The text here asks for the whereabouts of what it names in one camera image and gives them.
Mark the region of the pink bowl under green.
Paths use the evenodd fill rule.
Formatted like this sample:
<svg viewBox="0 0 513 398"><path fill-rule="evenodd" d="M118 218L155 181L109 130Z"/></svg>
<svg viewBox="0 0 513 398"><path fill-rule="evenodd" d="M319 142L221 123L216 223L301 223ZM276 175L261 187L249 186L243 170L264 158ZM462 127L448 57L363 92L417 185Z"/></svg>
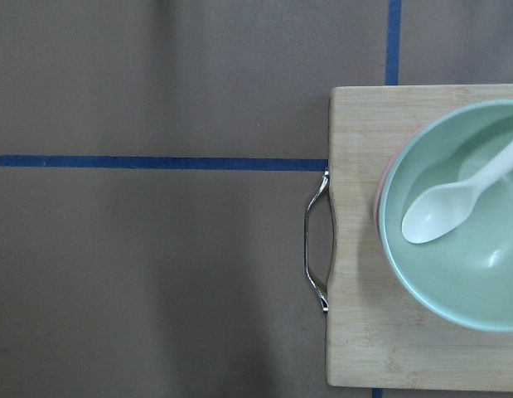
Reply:
<svg viewBox="0 0 513 398"><path fill-rule="evenodd" d="M380 221L379 221L380 203L381 203L381 197L382 197L383 191L385 189L386 180L387 180L394 164L398 162L398 159L402 156L402 154L406 153L408 146L412 143L413 140L414 140L414 136L411 136L400 145L398 150L394 152L394 155L392 156L392 158L385 164L384 171L381 174L381 177L380 177L380 180L379 180L379 183L377 186L377 190L375 193L374 204L372 206L372 220L373 220L373 225L375 226L377 235L380 234Z"/></svg>

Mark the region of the wooden cutting board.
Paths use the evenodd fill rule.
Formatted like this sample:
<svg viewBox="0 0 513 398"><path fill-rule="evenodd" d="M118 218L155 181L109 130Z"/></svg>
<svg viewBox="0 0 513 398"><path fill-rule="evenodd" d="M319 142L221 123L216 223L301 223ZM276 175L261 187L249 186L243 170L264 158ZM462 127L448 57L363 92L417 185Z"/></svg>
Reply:
<svg viewBox="0 0 513 398"><path fill-rule="evenodd" d="M427 310L387 264L373 217L382 173L413 133L456 108L493 99L513 99L513 84L332 91L329 384L513 392L513 333L474 331Z"/></svg>

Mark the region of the white plastic spoon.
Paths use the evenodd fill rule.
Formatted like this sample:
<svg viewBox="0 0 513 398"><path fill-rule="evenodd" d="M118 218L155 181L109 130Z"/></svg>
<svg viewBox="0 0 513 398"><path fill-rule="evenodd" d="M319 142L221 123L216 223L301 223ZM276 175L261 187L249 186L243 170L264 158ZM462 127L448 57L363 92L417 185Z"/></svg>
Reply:
<svg viewBox="0 0 513 398"><path fill-rule="evenodd" d="M481 194L513 171L513 140L469 178L430 187L404 214L401 232L412 244L424 244L459 227Z"/></svg>

